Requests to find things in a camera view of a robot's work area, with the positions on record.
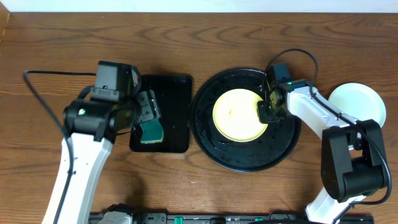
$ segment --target green sponge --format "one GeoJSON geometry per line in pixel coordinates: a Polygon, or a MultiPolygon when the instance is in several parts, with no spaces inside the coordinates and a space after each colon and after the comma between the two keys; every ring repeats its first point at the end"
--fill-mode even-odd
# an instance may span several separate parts
{"type": "Polygon", "coordinates": [[[159,119],[140,124],[142,128],[141,144],[159,143],[163,141],[164,132],[159,119]]]}

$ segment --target green led light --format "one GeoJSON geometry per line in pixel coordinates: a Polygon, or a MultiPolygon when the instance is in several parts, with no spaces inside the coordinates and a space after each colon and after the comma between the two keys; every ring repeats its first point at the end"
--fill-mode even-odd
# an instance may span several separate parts
{"type": "Polygon", "coordinates": [[[77,113],[78,115],[83,115],[86,113],[86,110],[80,109],[79,112],[77,113]]]}

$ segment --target wooden table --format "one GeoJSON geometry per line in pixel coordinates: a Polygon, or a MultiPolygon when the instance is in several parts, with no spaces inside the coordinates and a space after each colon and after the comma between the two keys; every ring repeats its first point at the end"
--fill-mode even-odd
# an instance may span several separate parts
{"type": "MultiPolygon", "coordinates": [[[[320,64],[317,87],[359,82],[387,108],[382,130],[398,185],[398,15],[13,13],[0,47],[0,223],[40,223],[58,171],[61,134],[22,81],[26,69],[95,72],[99,60],[136,65],[142,74],[186,73],[193,93],[233,67],[264,68],[281,50],[300,47],[320,64]]],[[[281,58],[297,78],[312,78],[305,55],[281,58]]],[[[40,94],[62,111],[93,77],[32,75],[40,94]]],[[[134,153],[117,139],[99,179],[92,211],[127,203],[141,211],[268,213],[299,211],[322,187],[321,142],[303,125],[285,161],[241,173],[215,164],[190,138],[184,154],[134,153]]],[[[369,198],[375,200],[384,194],[369,198]]],[[[385,204],[358,205],[377,223],[397,223],[398,192],[385,204]]]]}

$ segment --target cable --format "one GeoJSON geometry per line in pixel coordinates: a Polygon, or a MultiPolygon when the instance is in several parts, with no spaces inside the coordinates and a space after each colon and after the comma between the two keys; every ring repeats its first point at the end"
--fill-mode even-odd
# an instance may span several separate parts
{"type": "Polygon", "coordinates": [[[67,148],[68,148],[69,169],[68,169],[67,181],[65,182],[65,186],[64,186],[63,191],[62,191],[60,203],[58,204],[57,212],[55,214],[55,218],[54,218],[54,222],[53,222],[53,224],[57,224],[59,216],[61,214],[62,205],[63,205],[63,203],[65,201],[65,196],[66,196],[68,188],[69,188],[69,183],[70,183],[70,180],[71,180],[72,174],[73,174],[73,161],[74,161],[74,158],[73,158],[72,143],[71,143],[70,135],[69,135],[68,130],[66,129],[66,127],[62,126],[61,122],[57,119],[57,117],[54,114],[54,112],[50,109],[48,104],[46,104],[44,99],[39,95],[37,90],[34,88],[33,84],[30,82],[29,76],[28,76],[28,74],[30,74],[30,73],[52,74],[52,75],[94,75],[94,76],[96,74],[95,73],[88,73],[88,72],[55,72],[55,71],[42,71],[42,70],[26,70],[26,71],[24,71],[24,81],[25,81],[26,85],[29,87],[31,92],[38,99],[40,104],[44,107],[46,112],[50,115],[50,117],[54,120],[55,124],[60,129],[60,131],[62,133],[62,136],[65,139],[65,142],[67,144],[67,148]]]}
{"type": "Polygon", "coordinates": [[[77,96],[78,99],[82,99],[84,100],[84,98],[86,98],[86,96],[90,93],[91,89],[94,86],[86,86],[84,89],[82,89],[82,91],[80,91],[79,95],[77,96]]]}
{"type": "Polygon", "coordinates": [[[293,52],[293,51],[298,51],[298,52],[302,52],[307,54],[314,62],[315,64],[315,73],[313,76],[313,80],[312,82],[310,82],[310,94],[311,97],[318,102],[321,106],[323,106],[324,108],[326,108],[328,111],[330,111],[333,115],[335,115],[337,118],[345,121],[346,123],[348,123],[351,127],[354,127],[354,129],[361,134],[361,136],[363,137],[363,139],[365,139],[369,145],[372,145],[372,149],[374,149],[377,153],[377,155],[380,157],[380,160],[382,162],[382,165],[384,166],[384,168],[386,169],[387,172],[387,191],[386,194],[383,196],[382,199],[374,201],[374,202],[351,202],[349,203],[348,207],[345,208],[339,215],[337,218],[335,218],[334,222],[337,222],[337,220],[339,220],[351,207],[354,207],[355,205],[379,205],[381,203],[384,203],[391,195],[391,191],[392,191],[392,180],[391,180],[391,173],[389,170],[389,167],[387,165],[387,162],[384,158],[384,156],[381,154],[379,148],[377,147],[377,145],[373,142],[373,140],[371,138],[369,138],[369,136],[367,134],[364,133],[363,130],[359,129],[357,126],[355,126],[354,123],[352,123],[350,120],[346,119],[343,117],[342,113],[337,113],[336,111],[334,111],[333,109],[331,109],[330,107],[328,107],[326,104],[324,104],[321,100],[318,99],[317,94],[313,92],[312,88],[315,85],[315,81],[317,80],[318,77],[318,61],[316,60],[316,58],[310,53],[307,52],[306,50],[302,50],[302,49],[287,49],[282,51],[281,53],[277,54],[267,65],[266,67],[266,72],[270,69],[272,63],[278,59],[281,55],[287,53],[287,52],[293,52]]]}
{"type": "Polygon", "coordinates": [[[272,216],[273,214],[275,214],[276,212],[282,212],[283,215],[286,215],[287,218],[290,218],[288,212],[286,212],[285,210],[282,210],[282,209],[275,209],[275,210],[271,211],[271,212],[268,214],[267,220],[270,220],[270,219],[271,219],[271,216],[272,216]]]}
{"type": "Polygon", "coordinates": [[[129,133],[131,133],[131,131],[126,131],[126,132],[123,132],[123,133],[117,133],[116,135],[120,136],[120,135],[123,135],[123,134],[129,134],[129,133]]]}

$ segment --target green connector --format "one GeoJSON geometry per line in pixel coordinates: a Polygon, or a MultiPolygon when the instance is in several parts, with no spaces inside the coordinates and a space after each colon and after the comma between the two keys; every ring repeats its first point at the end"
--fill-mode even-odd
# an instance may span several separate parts
{"type": "Polygon", "coordinates": [[[182,217],[175,217],[174,224],[182,224],[182,217]]]}

